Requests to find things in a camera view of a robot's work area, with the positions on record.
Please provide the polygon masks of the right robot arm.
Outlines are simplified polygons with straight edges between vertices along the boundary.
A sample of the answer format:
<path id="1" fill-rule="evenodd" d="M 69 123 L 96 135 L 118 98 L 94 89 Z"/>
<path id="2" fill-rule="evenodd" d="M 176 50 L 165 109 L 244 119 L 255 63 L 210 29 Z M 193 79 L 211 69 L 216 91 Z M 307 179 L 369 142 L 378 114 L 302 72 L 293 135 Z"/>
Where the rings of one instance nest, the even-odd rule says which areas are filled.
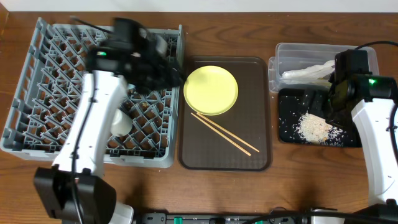
<path id="1" fill-rule="evenodd" d="M 373 75 L 368 53 L 353 49 L 335 56 L 328 94 L 313 92 L 308 112 L 340 128 L 356 128 L 369 182 L 369 205 L 354 213 L 327 208 L 309 212 L 309 223 L 397 223 L 397 83 Z"/>

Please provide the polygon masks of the black waste tray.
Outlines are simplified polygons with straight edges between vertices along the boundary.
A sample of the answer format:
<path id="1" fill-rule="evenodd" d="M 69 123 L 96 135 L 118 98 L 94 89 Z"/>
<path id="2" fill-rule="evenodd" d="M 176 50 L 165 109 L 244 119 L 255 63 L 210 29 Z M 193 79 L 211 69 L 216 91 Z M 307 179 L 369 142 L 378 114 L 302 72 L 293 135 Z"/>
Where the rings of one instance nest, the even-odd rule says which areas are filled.
<path id="1" fill-rule="evenodd" d="M 307 99 L 313 90 L 284 88 L 278 93 L 278 122 L 279 139 L 282 142 L 294 144 L 312 144 L 305 142 L 295 131 L 294 126 L 298 123 L 301 115 L 308 112 Z M 337 141 L 328 144 L 313 144 L 319 146 L 337 147 L 361 147 L 361 141 L 356 129 L 344 131 L 344 136 Z"/>

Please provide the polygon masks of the white cup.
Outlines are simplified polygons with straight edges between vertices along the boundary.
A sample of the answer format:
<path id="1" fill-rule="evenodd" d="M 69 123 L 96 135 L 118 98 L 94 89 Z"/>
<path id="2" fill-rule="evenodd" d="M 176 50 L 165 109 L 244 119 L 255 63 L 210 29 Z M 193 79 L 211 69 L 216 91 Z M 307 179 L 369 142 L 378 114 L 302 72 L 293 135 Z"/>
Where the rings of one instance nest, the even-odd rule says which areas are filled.
<path id="1" fill-rule="evenodd" d="M 111 123 L 111 134 L 116 137 L 123 137 L 129 134 L 132 129 L 132 119 L 121 110 L 117 109 Z"/>

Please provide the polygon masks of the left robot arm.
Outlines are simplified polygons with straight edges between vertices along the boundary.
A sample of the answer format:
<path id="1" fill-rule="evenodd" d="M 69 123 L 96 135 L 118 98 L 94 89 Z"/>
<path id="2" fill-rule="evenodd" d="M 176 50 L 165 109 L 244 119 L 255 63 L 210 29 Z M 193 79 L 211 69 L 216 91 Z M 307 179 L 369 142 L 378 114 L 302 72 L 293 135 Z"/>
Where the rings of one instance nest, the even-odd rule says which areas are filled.
<path id="1" fill-rule="evenodd" d="M 106 142 L 129 85 L 139 93 L 178 87 L 185 78 L 171 65 L 159 36 L 137 21 L 117 17 L 111 37 L 86 58 L 83 90 L 73 123 L 49 168 L 34 187 L 49 217 L 69 223 L 131 223 L 134 210 L 118 202 L 104 179 Z"/>

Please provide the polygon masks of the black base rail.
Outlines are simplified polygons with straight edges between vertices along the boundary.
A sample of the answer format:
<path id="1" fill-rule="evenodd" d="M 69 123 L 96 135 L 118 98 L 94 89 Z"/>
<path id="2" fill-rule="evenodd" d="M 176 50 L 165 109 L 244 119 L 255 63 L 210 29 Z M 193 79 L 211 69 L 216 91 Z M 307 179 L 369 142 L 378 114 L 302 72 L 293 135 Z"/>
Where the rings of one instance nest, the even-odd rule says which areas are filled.
<path id="1" fill-rule="evenodd" d="M 166 214 L 144 213 L 136 215 L 132 224 L 242 224 L 257 218 L 250 215 L 210 215 L 210 214 Z M 256 222 L 256 224 L 309 224 L 307 218 L 271 218 Z"/>

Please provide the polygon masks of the wooden chopstick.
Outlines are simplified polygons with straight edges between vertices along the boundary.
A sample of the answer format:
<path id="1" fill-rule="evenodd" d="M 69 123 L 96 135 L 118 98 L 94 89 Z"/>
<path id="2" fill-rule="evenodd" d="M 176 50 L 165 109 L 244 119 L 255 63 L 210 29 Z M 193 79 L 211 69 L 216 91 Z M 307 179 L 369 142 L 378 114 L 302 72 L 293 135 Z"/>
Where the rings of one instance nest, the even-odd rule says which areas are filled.
<path id="1" fill-rule="evenodd" d="M 240 151 L 242 151 L 243 153 L 245 153 L 247 156 L 251 156 L 251 153 L 249 153 L 247 150 L 245 150 L 243 147 L 241 147 L 239 144 L 235 143 L 232 139 L 230 139 L 229 137 L 227 137 L 226 135 L 224 135 L 222 132 L 218 131 L 216 128 L 214 128 L 213 126 L 211 126 L 210 124 L 208 124 L 206 121 L 204 121 L 203 119 L 199 118 L 199 116 L 191 113 L 191 115 L 193 117 L 195 117 L 197 120 L 199 120 L 200 122 L 202 122 L 205 126 L 207 126 L 208 128 L 210 128 L 212 131 L 214 131 L 216 134 L 218 134 L 219 136 L 221 136 L 222 138 L 224 138 L 225 140 L 227 140 L 230 144 L 232 144 L 234 147 L 238 148 Z"/>
<path id="2" fill-rule="evenodd" d="M 237 135 L 235 135 L 234 133 L 232 133 L 231 131 L 227 130 L 226 128 L 220 126 L 219 124 L 217 124 L 216 122 L 212 121 L 211 119 L 207 118 L 206 116 L 204 116 L 201 113 L 196 113 L 195 115 L 199 116 L 199 118 L 203 119 L 204 121 L 206 121 L 208 124 L 210 124 L 211 126 L 213 126 L 214 128 L 216 128 L 218 131 L 222 132 L 224 135 L 228 134 L 231 137 L 235 138 L 236 140 L 238 140 L 239 142 L 243 143 L 244 145 L 246 145 L 247 147 L 253 149 L 256 152 L 260 152 L 260 150 L 258 150 L 257 148 L 255 148 L 253 145 L 249 144 L 248 142 L 246 142 L 245 140 L 241 139 L 240 137 L 238 137 Z"/>

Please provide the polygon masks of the dark brown serving tray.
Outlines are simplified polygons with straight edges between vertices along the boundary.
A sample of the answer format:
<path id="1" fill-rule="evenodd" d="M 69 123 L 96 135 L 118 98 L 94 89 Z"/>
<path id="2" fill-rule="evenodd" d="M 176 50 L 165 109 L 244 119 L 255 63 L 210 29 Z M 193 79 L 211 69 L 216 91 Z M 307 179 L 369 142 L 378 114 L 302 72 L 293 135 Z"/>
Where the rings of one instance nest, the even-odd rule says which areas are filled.
<path id="1" fill-rule="evenodd" d="M 209 119 L 227 129 L 209 128 L 183 105 L 178 159 L 191 170 L 263 171 L 272 163 L 271 109 L 266 63 L 258 57 L 193 56 L 188 71 L 215 65 L 229 71 L 238 97 L 228 111 Z"/>

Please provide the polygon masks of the yellow plate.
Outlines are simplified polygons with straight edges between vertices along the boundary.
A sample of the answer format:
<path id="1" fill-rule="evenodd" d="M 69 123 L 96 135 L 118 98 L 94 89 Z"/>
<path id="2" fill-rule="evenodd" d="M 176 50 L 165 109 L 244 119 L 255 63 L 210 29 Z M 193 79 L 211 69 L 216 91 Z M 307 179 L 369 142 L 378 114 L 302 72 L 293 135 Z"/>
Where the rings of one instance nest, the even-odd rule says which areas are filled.
<path id="1" fill-rule="evenodd" d="M 216 116 L 233 107 L 238 99 L 239 87 L 227 69 L 207 65 L 189 74 L 183 86 L 183 95 L 192 110 Z"/>

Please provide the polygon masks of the white bowl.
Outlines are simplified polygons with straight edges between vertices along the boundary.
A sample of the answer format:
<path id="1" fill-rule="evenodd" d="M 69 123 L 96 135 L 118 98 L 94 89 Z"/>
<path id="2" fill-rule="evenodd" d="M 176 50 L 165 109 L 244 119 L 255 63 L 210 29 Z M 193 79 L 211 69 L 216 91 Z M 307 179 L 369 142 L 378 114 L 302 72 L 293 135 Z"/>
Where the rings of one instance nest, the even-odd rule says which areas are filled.
<path id="1" fill-rule="evenodd" d="M 155 51 L 158 53 L 158 55 L 160 55 L 161 57 L 166 57 L 166 53 L 168 51 L 167 41 L 160 35 L 156 34 L 154 37 L 154 45 Z"/>

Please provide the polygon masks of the rice food waste pile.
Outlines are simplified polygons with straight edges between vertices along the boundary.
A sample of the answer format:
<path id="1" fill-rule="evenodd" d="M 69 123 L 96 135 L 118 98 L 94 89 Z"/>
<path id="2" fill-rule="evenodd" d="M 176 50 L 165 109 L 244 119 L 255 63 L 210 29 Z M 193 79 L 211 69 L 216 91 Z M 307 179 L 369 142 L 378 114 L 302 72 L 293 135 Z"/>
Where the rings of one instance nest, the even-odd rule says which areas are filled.
<path id="1" fill-rule="evenodd" d="M 344 136 L 342 129 L 327 124 L 325 119 L 309 113 L 301 115 L 294 131 L 305 142 L 312 144 L 328 144 Z"/>

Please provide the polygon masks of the grey dishwasher rack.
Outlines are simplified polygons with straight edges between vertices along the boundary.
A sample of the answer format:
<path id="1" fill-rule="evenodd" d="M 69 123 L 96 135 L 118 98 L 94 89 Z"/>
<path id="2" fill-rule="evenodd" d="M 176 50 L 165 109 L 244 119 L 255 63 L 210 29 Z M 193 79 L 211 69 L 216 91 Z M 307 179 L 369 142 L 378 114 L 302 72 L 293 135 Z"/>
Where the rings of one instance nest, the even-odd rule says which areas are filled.
<path id="1" fill-rule="evenodd" d="M 38 19 L 1 136 L 1 149 L 33 161 L 52 161 L 67 139 L 78 108 L 85 57 L 109 37 L 109 27 L 50 25 Z M 110 136 L 105 162 L 168 168 L 173 164 L 178 88 L 146 95 L 129 86 L 120 109 L 132 119 L 130 133 Z"/>

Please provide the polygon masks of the clear plastic bin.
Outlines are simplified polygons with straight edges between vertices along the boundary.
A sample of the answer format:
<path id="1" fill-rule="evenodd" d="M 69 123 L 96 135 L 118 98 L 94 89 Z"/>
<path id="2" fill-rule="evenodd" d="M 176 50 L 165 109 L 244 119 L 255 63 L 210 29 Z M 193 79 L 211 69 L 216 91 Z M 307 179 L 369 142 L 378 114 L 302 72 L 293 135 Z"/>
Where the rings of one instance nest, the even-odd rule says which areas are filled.
<path id="1" fill-rule="evenodd" d="M 286 80 L 284 72 L 301 70 L 314 65 L 323 65 L 333 61 L 335 55 L 345 50 L 354 49 L 352 45 L 279 43 L 275 56 L 269 59 L 268 81 L 269 91 L 277 93 L 283 88 L 329 90 L 330 75 L 321 78 L 299 78 Z"/>

